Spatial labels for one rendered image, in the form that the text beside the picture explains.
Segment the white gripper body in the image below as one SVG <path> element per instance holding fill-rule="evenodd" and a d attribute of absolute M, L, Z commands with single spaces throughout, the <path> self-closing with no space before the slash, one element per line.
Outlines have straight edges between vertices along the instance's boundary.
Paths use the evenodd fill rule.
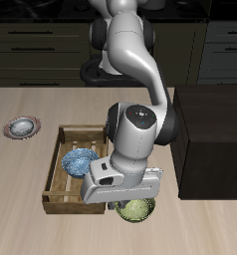
<path fill-rule="evenodd" d="M 82 183 L 81 198 L 86 204 L 153 198 L 158 194 L 162 175 L 160 168 L 148 168 L 139 185 L 127 188 L 121 185 L 97 186 L 88 172 Z"/>

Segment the green bowl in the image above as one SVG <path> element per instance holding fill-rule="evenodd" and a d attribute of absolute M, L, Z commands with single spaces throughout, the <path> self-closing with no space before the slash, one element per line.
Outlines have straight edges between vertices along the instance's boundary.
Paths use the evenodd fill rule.
<path fill-rule="evenodd" d="M 130 200 L 125 207 L 121 207 L 121 202 L 115 202 L 116 213 L 125 221 L 139 223 L 148 218 L 155 209 L 154 198 L 144 198 Z"/>

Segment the blue bowl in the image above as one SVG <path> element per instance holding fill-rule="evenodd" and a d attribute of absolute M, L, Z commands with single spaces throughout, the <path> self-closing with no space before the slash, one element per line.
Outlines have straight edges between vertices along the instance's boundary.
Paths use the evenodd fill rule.
<path fill-rule="evenodd" d="M 62 158 L 62 168 L 73 178 L 84 178 L 90 171 L 90 163 L 98 158 L 99 156 L 91 149 L 73 149 Z"/>

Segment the red-rimmed plate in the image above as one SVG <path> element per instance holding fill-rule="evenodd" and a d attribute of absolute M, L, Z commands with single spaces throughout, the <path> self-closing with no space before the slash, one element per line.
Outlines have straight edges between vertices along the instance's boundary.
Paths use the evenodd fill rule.
<path fill-rule="evenodd" d="M 28 134 L 28 135 L 25 135 L 25 136 L 14 136 L 11 134 L 10 130 L 9 130 L 9 125 L 12 121 L 14 120 L 17 120 L 19 118 L 27 118 L 27 119 L 30 119 L 33 121 L 34 123 L 34 129 Z M 8 122 L 7 124 L 5 124 L 3 126 L 3 129 L 2 129 L 2 132 L 3 132 L 3 135 L 10 138 L 10 139 L 28 139 L 32 136 L 34 136 L 35 134 L 37 134 L 40 129 L 42 127 L 42 123 L 41 121 L 38 119 L 38 118 L 35 118 L 35 117 L 32 117 L 32 116 L 22 116 L 22 117 L 17 117 L 13 120 L 11 120 L 10 122 Z"/>

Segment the white bowl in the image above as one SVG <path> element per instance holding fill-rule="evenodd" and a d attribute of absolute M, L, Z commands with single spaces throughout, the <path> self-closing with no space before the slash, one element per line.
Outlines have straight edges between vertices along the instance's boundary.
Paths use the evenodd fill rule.
<path fill-rule="evenodd" d="M 34 129 L 34 123 L 27 118 L 19 118 L 14 120 L 9 125 L 9 130 L 14 136 L 28 135 Z"/>

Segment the wooden slat tray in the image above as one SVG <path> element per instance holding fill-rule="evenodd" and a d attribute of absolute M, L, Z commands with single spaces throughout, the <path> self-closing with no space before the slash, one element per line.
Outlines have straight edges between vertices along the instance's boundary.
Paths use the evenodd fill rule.
<path fill-rule="evenodd" d="M 104 125 L 59 126 L 54 153 L 42 193 L 47 214 L 104 214 L 104 203 L 85 204 L 80 195 L 83 180 L 70 177 L 62 168 L 62 159 L 74 148 L 92 149 L 99 157 L 108 155 L 109 142 Z"/>

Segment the dark wooden cabinet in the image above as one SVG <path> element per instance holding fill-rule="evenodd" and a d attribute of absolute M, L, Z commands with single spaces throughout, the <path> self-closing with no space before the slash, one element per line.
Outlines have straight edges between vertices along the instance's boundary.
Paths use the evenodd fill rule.
<path fill-rule="evenodd" d="M 237 85 L 177 85 L 170 144 L 184 200 L 237 200 Z"/>

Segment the grey kitchen cupboard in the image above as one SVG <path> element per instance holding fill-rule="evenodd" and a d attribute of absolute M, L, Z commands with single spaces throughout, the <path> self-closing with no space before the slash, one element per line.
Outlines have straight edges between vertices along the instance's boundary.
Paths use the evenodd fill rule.
<path fill-rule="evenodd" d="M 237 85 L 237 21 L 208 24 L 197 83 Z"/>

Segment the dark kitchen cupboards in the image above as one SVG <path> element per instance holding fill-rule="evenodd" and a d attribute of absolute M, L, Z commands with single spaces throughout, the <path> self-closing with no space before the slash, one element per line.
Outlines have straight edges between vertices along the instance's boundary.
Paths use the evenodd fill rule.
<path fill-rule="evenodd" d="M 207 25 L 155 23 L 151 55 L 166 84 L 197 82 Z M 0 87 L 82 87 L 80 67 L 97 52 L 88 23 L 0 23 Z"/>

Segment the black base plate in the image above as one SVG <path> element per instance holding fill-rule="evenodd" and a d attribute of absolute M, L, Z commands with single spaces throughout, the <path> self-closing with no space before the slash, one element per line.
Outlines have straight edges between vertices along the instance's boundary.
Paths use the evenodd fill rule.
<path fill-rule="evenodd" d="M 99 67 L 101 54 L 93 54 L 81 66 L 80 76 L 89 88 L 142 88 L 144 84 L 126 75 L 109 74 Z"/>

